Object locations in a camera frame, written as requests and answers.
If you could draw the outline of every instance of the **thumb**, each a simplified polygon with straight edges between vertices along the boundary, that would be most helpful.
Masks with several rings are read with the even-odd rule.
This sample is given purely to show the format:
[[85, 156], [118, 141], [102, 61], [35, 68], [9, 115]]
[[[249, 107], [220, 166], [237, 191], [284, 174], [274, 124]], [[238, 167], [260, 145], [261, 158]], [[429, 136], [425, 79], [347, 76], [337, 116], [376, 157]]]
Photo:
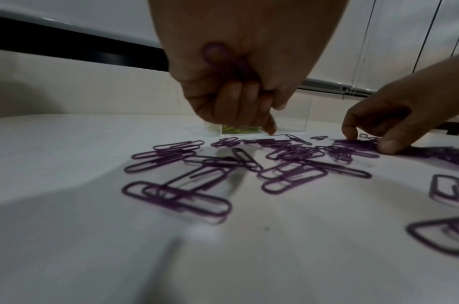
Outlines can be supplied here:
[[403, 121], [392, 127], [378, 142], [378, 149], [384, 154], [395, 154], [409, 147], [437, 123], [427, 117], [411, 113]]

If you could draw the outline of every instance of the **white table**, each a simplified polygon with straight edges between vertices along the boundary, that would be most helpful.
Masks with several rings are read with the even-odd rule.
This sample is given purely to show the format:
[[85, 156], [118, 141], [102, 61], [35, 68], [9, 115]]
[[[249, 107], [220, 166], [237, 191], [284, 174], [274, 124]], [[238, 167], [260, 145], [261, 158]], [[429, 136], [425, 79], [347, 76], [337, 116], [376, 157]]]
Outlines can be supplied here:
[[[124, 174], [134, 153], [195, 139], [214, 149], [216, 137], [189, 131], [199, 124], [0, 119], [0, 303], [459, 303], [459, 259], [405, 232], [410, 222], [459, 216], [428, 198], [432, 175], [459, 176], [458, 167], [382, 156], [355, 165], [372, 179], [330, 174], [282, 195], [263, 193], [248, 173], [232, 181], [234, 209], [222, 225], [121, 195], [130, 181], [169, 176]], [[314, 135], [342, 137], [339, 125], [313, 122], [298, 136]], [[418, 143], [459, 147], [459, 137]]]

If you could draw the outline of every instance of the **table surface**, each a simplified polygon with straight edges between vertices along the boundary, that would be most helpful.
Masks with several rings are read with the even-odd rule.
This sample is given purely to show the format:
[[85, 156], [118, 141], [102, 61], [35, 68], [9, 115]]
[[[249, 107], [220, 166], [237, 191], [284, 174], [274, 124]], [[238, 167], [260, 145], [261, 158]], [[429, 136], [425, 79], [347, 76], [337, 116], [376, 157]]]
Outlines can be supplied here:
[[[196, 139], [218, 154], [217, 137], [192, 131], [201, 125], [190, 116], [0, 119], [0, 303], [459, 303], [459, 258], [405, 232], [459, 216], [428, 197], [432, 175], [459, 177], [459, 167], [360, 159], [355, 168], [372, 179], [329, 174], [282, 195], [243, 173], [221, 190], [233, 203], [221, 225], [121, 195], [126, 183], [163, 182], [182, 166], [126, 175], [132, 154]], [[329, 123], [298, 134], [315, 135], [342, 138]], [[459, 147], [459, 137], [417, 144]], [[252, 153], [265, 162], [267, 152]]]

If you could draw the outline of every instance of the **hand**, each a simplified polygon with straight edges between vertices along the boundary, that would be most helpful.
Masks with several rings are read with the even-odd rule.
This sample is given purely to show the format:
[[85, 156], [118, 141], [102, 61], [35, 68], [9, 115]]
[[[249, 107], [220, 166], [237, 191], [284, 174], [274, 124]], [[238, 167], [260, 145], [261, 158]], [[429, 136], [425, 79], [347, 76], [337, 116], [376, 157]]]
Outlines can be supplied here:
[[[285, 107], [323, 52], [346, 3], [149, 0], [156, 32], [169, 59], [169, 72], [181, 83], [184, 96], [204, 120], [230, 126], [264, 126], [270, 107]], [[257, 79], [228, 82], [216, 73], [202, 58], [203, 48], [210, 43], [226, 45], [235, 57], [244, 58]], [[212, 56], [226, 65], [224, 54]], [[251, 121], [247, 104], [258, 105]]]
[[356, 139], [356, 127], [382, 136], [381, 153], [394, 154], [428, 131], [459, 115], [459, 55], [394, 81], [351, 107], [342, 132]]

